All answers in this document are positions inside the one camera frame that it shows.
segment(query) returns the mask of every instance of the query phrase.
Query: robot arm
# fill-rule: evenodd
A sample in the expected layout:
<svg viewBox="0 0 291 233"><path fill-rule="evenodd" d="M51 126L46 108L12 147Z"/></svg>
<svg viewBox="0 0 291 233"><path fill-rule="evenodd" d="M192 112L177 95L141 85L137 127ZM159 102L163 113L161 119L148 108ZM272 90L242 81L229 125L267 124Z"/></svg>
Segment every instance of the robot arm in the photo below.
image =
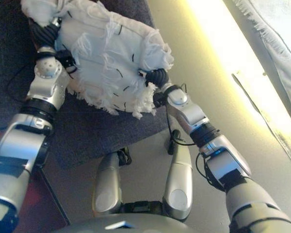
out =
<svg viewBox="0 0 291 233"><path fill-rule="evenodd" d="M161 85L160 89L165 95L169 114L199 147L205 159L207 179L226 193L230 232L291 232L289 217L250 178L251 171L245 159L211 125L201 108L180 87L170 82Z"/></svg>
<svg viewBox="0 0 291 233"><path fill-rule="evenodd" d="M42 28L54 35L49 43L36 43L34 38L38 48L34 81L20 112L0 139L0 232L11 232L17 225L30 173L46 160L53 120L65 100L69 76L50 44L59 28L58 19Z"/></svg>

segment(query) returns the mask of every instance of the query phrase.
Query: white fabric fringe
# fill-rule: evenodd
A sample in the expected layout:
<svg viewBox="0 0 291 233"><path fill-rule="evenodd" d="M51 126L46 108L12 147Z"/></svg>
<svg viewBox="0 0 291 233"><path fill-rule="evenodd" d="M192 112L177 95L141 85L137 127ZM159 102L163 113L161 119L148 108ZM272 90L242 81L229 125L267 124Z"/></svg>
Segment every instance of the white fabric fringe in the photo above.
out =
<svg viewBox="0 0 291 233"><path fill-rule="evenodd" d="M260 32L291 101L291 0L233 0Z"/></svg>

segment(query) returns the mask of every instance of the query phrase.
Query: frayed fabric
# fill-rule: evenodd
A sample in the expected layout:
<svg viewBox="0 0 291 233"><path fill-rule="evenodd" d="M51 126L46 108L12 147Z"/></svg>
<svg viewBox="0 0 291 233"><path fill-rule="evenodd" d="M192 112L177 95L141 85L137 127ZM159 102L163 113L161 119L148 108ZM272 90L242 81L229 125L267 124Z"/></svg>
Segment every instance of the frayed fabric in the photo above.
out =
<svg viewBox="0 0 291 233"><path fill-rule="evenodd" d="M34 20L39 20L38 9L28 10L33 1L44 4L45 12L53 14L49 18L62 17L56 49L69 49L78 67L68 87L70 94L113 115L117 110L138 119L142 113L155 114L156 87L146 85L138 69L172 67L171 49L158 30L89 0L62 0L58 5L56 0L22 0L25 14Z"/></svg>

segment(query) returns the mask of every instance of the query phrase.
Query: silver metal casing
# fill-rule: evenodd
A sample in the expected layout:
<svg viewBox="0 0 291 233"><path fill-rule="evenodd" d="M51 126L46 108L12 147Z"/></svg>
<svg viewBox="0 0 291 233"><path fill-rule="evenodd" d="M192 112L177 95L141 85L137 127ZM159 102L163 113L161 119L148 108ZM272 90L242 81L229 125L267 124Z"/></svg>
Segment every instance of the silver metal casing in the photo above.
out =
<svg viewBox="0 0 291 233"><path fill-rule="evenodd" d="M172 218L184 220L193 204L191 156L187 146L177 145L169 168L163 197L164 211Z"/></svg>

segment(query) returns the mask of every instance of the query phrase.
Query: black stitch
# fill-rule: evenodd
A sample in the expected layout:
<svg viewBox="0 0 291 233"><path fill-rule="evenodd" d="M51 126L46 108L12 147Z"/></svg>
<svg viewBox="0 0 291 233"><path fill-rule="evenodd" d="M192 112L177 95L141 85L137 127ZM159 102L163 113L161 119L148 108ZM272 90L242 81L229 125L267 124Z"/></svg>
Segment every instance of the black stitch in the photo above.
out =
<svg viewBox="0 0 291 233"><path fill-rule="evenodd" d="M126 91L127 88L129 88L129 86L125 87L123 91Z"/></svg>
<svg viewBox="0 0 291 233"><path fill-rule="evenodd" d="M119 71L119 69L116 69L116 70L120 73L121 77L123 77L123 75L122 75L122 73Z"/></svg>
<svg viewBox="0 0 291 233"><path fill-rule="evenodd" d="M123 25L121 25L121 28L120 28L120 32L118 33L119 35L121 34L121 31L122 31L122 27L123 27Z"/></svg>
<svg viewBox="0 0 291 233"><path fill-rule="evenodd" d="M63 45L63 47L64 47L66 50L68 50L67 47L66 47L64 44L62 44L62 45Z"/></svg>

